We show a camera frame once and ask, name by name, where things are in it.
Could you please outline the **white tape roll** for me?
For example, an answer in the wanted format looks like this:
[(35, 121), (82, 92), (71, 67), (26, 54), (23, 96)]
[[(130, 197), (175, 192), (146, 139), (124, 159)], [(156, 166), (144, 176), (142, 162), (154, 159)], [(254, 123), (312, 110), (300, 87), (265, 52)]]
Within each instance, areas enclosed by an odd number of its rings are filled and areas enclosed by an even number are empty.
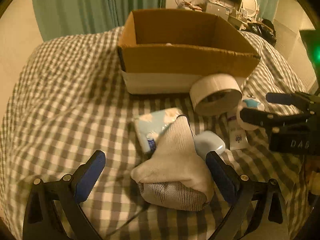
[(193, 110), (200, 116), (214, 116), (233, 110), (242, 99), (234, 77), (214, 74), (197, 80), (189, 91)]

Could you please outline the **white sock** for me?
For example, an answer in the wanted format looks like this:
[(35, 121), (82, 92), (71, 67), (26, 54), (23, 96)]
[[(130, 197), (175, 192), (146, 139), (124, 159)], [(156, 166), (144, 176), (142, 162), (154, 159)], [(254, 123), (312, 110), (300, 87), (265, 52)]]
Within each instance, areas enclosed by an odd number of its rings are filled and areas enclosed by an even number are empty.
[(196, 153), (186, 116), (180, 115), (161, 136), (152, 157), (131, 171), (143, 199), (157, 206), (201, 211), (212, 200), (212, 175)]

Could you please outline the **blue tissue pack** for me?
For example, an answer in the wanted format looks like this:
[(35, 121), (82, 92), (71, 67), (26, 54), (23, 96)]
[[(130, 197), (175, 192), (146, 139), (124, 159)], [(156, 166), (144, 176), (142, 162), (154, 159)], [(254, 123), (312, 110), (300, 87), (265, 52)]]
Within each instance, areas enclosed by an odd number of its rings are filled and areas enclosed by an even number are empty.
[(182, 114), (174, 107), (135, 117), (133, 124), (143, 153), (154, 152), (159, 137)]

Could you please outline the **white cream tube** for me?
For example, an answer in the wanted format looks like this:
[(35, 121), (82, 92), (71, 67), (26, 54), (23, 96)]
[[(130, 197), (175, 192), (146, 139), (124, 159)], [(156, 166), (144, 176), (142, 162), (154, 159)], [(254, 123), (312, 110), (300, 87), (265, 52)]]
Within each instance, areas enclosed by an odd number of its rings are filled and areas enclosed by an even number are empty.
[(227, 113), (229, 147), (231, 151), (248, 148), (249, 144), (245, 130), (238, 124), (235, 112)]

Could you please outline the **white earbuds case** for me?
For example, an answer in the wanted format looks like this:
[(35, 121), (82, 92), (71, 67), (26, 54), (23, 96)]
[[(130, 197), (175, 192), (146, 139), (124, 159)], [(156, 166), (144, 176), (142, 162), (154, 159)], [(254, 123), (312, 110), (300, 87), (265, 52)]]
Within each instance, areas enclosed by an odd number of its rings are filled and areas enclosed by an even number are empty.
[(194, 137), (196, 153), (203, 159), (210, 152), (221, 154), (225, 151), (225, 142), (212, 131), (203, 131)]

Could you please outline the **black bag on chair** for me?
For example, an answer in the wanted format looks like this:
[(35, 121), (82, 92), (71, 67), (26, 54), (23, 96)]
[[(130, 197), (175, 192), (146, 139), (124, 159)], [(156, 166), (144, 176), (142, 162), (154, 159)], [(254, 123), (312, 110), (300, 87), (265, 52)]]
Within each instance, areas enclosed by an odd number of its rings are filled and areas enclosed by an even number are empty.
[(247, 31), (262, 37), (271, 46), (276, 45), (276, 31), (270, 20), (263, 19), (261, 22), (248, 23)]

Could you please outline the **white louvered wardrobe door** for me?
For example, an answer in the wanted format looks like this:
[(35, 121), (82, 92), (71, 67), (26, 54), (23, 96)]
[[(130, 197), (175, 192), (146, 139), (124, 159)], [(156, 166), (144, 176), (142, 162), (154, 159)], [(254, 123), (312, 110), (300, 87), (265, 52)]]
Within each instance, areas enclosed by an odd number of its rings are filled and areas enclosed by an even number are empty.
[(286, 59), (306, 89), (311, 91), (315, 86), (316, 76), (299, 31), (313, 29), (313, 24), (304, 12), (291, 15), (276, 13), (273, 23), (277, 33), (276, 49)]

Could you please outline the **wooden dressing table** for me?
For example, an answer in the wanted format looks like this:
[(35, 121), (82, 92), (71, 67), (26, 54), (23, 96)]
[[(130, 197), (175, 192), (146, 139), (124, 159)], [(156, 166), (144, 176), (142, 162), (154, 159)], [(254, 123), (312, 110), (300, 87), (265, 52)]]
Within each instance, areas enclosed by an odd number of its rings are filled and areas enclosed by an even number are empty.
[(241, 20), (237, 17), (228, 16), (228, 22), (236, 29), (236, 30), (246, 30), (249, 28), (248, 24), (252, 23), (252, 21), (244, 19)]

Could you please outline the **white oval mirror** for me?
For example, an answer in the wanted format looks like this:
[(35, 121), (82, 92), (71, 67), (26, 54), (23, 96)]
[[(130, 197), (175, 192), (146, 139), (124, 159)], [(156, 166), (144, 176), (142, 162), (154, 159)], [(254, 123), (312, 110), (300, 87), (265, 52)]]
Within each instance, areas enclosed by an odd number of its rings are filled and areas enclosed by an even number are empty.
[(241, 9), (247, 12), (247, 17), (255, 17), (258, 12), (259, 5), (257, 0), (242, 0)]

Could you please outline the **grey mini fridge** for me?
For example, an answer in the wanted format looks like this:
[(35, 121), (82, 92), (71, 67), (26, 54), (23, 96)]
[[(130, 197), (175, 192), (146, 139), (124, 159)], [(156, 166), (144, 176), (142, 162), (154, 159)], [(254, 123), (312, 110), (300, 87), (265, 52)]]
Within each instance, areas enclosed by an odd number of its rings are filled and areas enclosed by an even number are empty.
[(215, 3), (207, 3), (206, 13), (220, 16), (225, 21), (229, 18), (229, 9)]

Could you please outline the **checkered bed cover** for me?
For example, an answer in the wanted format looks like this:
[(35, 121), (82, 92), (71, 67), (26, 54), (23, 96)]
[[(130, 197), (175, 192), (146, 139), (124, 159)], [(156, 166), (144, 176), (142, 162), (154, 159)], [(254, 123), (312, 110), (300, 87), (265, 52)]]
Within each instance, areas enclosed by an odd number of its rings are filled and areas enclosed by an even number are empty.
[[(144, 202), (131, 170), (144, 156), (133, 119), (177, 107), (195, 134), (210, 130), (229, 148), (227, 113), (201, 116), (189, 94), (131, 95), (120, 71), (117, 42), (123, 27), (102, 34), (56, 38), (38, 46), (25, 64), (7, 104), (1, 127), (1, 204), (4, 223), (22, 239), (25, 206), (36, 177), (57, 181), (73, 173), (95, 150), (106, 167), (88, 200), (81, 204), (103, 239), (208, 239), (229, 206), (217, 191), (199, 212), (166, 209)], [(261, 37), (240, 33), (260, 62), (241, 87), (267, 112), (299, 113), (270, 104), (268, 92), (292, 93), (305, 87), (281, 54)], [(247, 131), (248, 148), (227, 150), (223, 160), (252, 180), (275, 178), (286, 203), (289, 238), (310, 214), (305, 157), (268, 150), (264, 129)]]

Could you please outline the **open cardboard box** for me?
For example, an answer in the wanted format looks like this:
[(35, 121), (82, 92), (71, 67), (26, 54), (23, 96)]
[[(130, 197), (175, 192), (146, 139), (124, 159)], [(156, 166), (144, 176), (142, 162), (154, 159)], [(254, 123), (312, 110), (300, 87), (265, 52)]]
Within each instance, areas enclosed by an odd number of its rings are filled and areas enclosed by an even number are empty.
[(130, 12), (117, 49), (131, 94), (187, 93), (198, 79), (218, 73), (246, 78), (260, 61), (220, 16), (180, 9)]

